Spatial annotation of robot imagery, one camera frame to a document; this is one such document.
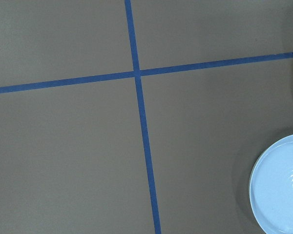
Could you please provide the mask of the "light blue plate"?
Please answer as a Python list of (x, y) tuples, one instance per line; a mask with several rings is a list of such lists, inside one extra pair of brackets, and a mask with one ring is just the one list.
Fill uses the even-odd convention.
[(293, 135), (268, 147), (251, 171), (252, 213), (267, 234), (293, 234)]

